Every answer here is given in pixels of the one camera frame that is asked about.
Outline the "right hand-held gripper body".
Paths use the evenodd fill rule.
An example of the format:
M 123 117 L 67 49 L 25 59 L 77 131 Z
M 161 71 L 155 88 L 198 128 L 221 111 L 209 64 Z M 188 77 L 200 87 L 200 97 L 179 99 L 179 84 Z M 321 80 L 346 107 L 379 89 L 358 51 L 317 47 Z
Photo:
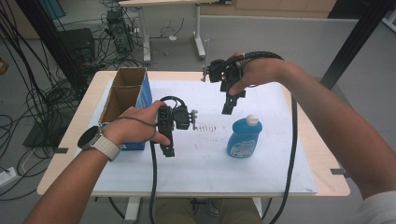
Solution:
M 228 60 L 217 59 L 211 62 L 204 59 L 202 81 L 206 82 L 206 78 L 209 77 L 211 83 L 220 82 L 222 92 L 228 92 L 243 76 L 239 61 L 238 57 Z

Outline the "blue detergent bottle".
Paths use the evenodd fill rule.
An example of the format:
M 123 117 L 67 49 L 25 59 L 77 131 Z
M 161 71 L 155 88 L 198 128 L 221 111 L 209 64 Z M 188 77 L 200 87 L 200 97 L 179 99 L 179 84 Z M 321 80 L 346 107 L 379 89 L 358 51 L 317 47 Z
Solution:
M 227 144 L 227 153 L 234 158 L 250 157 L 258 143 L 262 131 L 259 116 L 250 114 L 233 124 L 233 133 Z

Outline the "person's left hand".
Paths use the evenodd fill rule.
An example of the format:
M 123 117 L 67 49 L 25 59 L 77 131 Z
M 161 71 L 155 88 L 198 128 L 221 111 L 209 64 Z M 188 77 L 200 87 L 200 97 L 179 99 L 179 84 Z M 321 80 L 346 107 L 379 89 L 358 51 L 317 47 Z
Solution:
M 165 103 L 155 101 L 147 108 L 129 107 L 119 118 L 104 127 L 104 136 L 115 145 L 146 141 L 168 145 L 168 138 L 155 128 L 155 119 L 161 106 L 165 106 Z

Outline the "person's right hand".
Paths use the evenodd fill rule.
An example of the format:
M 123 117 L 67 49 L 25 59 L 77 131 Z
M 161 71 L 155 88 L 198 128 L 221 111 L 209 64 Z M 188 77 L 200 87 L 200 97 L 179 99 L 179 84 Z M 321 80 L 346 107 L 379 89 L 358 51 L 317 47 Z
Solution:
M 248 86 L 270 82 L 294 87 L 300 78 L 305 77 L 305 71 L 298 65 L 276 58 L 245 59 L 241 65 L 244 75 L 230 88 L 230 95 L 236 95 Z

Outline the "person's khaki trousers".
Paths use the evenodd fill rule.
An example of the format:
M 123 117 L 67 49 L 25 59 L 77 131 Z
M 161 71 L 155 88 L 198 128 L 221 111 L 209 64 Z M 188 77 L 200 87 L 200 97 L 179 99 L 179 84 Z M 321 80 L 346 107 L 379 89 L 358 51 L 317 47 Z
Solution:
M 219 212 L 218 224 L 262 224 L 251 198 L 213 199 L 209 203 Z M 156 224 L 197 224 L 190 199 L 160 198 L 156 200 Z

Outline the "blue cardboard box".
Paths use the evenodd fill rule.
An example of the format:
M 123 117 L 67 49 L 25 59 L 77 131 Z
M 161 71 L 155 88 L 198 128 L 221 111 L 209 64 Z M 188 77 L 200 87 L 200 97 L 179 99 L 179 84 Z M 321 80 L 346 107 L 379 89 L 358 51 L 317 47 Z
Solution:
M 149 76 L 145 67 L 120 68 L 109 89 L 100 123 L 109 123 L 131 106 L 146 108 L 152 104 Z

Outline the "wristwatch with beige band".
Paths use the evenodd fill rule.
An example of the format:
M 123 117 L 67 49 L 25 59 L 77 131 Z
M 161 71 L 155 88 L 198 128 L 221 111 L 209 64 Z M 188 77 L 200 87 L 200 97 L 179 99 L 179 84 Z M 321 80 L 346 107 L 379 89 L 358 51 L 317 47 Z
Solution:
M 82 150 L 97 149 L 110 161 L 114 161 L 120 153 L 120 148 L 108 140 L 101 126 L 92 126 L 78 139 L 78 147 Z

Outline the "white table leg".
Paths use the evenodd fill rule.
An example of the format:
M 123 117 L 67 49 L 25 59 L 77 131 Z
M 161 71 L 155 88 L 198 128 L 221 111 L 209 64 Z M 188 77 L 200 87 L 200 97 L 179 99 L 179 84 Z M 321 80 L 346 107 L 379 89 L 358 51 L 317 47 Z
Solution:
M 127 203 L 123 224 L 136 224 L 138 221 L 141 198 L 130 197 Z

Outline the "white desk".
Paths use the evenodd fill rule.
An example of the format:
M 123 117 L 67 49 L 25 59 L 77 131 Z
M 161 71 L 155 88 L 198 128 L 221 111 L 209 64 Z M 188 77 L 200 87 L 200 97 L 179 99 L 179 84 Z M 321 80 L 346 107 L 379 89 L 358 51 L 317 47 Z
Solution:
M 119 5 L 121 7 L 136 7 L 137 14 L 140 22 L 140 31 L 142 36 L 142 44 L 143 44 L 143 58 L 145 63 L 150 63 L 150 42 L 149 35 L 146 31 L 145 25 L 145 15 L 144 15 L 144 7 L 152 7 L 152 6 L 165 6 L 165 5 L 194 5 L 195 10 L 195 30 L 192 32 L 193 39 L 195 41 L 195 46 L 198 51 L 198 56 L 201 59 L 205 59 L 206 52 L 204 48 L 203 41 L 201 39 L 200 34 L 200 26 L 201 26 L 201 4 L 213 4 L 218 2 L 219 0 L 124 0 L 119 1 Z

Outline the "black computer tower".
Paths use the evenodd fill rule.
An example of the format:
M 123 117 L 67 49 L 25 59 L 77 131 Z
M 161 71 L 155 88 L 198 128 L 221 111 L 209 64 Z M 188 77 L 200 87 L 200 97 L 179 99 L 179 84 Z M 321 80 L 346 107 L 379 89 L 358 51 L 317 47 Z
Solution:
M 130 29 L 125 23 L 122 10 L 109 10 L 106 13 L 106 21 L 108 31 L 118 53 L 126 53 L 132 51 L 132 38 L 130 36 Z

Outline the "black equipment box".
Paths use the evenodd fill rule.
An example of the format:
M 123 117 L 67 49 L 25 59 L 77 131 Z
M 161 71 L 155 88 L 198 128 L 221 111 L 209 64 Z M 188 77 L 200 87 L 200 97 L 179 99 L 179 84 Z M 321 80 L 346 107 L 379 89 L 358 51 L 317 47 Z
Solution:
M 89 28 L 60 31 L 59 36 L 76 61 L 92 62 L 95 56 L 95 43 Z

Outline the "black floor plate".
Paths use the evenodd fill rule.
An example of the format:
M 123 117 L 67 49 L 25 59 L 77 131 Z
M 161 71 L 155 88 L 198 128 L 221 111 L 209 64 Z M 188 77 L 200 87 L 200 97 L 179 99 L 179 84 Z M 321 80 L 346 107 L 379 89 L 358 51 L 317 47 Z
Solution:
M 25 147 L 57 147 L 68 128 L 66 123 L 36 122 L 22 143 Z

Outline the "white power strip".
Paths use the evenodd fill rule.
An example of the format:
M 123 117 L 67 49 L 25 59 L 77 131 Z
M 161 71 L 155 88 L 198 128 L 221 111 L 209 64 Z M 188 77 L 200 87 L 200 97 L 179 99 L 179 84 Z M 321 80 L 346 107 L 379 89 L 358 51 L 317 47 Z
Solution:
M 7 184 L 16 180 L 17 173 L 13 167 L 8 168 L 6 171 L 0 173 L 0 188 L 5 187 Z

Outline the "person's white sleeve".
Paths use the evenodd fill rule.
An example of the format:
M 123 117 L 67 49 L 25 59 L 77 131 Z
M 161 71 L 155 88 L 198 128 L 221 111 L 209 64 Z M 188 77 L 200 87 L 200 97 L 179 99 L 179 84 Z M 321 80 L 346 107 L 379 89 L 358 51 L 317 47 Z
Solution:
M 396 190 L 368 197 L 345 224 L 396 224 Z

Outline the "black metal post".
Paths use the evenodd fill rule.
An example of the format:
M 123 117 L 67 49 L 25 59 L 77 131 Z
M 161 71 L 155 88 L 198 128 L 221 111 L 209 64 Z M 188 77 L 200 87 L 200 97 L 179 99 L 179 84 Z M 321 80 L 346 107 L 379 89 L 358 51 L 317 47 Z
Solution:
M 395 0 L 374 0 L 358 20 L 340 48 L 320 84 L 331 90 L 347 70 L 378 24 L 388 13 Z
M 41 6 L 39 0 L 15 0 L 22 13 L 43 41 L 49 53 L 63 71 L 74 92 L 82 97 L 89 85 L 75 65 L 70 53 L 59 36 L 52 18 Z

